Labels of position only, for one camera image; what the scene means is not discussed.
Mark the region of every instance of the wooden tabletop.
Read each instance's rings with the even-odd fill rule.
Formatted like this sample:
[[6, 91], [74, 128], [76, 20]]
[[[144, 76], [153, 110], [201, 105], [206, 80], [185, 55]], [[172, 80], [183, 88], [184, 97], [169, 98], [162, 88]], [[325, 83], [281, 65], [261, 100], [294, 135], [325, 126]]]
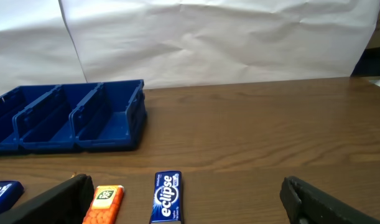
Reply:
[[148, 223], [154, 174], [183, 173], [187, 224], [289, 223], [279, 198], [296, 175], [380, 220], [380, 88], [331, 78], [146, 90], [132, 152], [0, 157], [18, 204], [69, 179], [119, 184], [116, 223]]

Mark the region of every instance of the blue plastic bin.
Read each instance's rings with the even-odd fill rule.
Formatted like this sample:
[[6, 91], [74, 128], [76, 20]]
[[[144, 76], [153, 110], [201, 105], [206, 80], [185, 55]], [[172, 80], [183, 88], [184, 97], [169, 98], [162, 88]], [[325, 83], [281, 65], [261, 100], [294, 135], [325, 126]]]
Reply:
[[19, 86], [0, 96], [0, 152], [18, 150], [12, 118], [55, 85]]
[[57, 85], [13, 117], [19, 144], [30, 151], [70, 150], [74, 145], [70, 113], [97, 83]]
[[135, 147], [146, 108], [143, 80], [99, 83], [71, 114], [75, 142], [88, 151]]

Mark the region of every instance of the white paper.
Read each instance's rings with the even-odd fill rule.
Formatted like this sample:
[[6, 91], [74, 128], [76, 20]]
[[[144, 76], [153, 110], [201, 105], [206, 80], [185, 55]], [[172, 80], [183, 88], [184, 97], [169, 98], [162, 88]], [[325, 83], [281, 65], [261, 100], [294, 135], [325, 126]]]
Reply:
[[0, 0], [0, 95], [19, 85], [85, 82], [56, 0]]
[[63, 0], [89, 82], [147, 88], [349, 76], [379, 0]]

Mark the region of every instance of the orange tic tac box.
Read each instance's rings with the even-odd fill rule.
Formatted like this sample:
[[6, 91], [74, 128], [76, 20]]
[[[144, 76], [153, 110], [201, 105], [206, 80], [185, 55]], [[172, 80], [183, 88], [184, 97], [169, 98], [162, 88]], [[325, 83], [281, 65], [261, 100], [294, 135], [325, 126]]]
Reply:
[[123, 194], [120, 185], [98, 186], [83, 224], [114, 224]]

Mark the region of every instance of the blue package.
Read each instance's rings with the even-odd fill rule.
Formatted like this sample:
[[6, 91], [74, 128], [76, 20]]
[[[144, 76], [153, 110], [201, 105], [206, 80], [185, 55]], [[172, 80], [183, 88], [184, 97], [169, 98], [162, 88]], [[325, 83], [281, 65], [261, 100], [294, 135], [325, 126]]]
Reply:
[[150, 223], [184, 223], [183, 183], [180, 171], [155, 174], [154, 206]]
[[0, 213], [9, 210], [24, 193], [18, 181], [0, 181]]

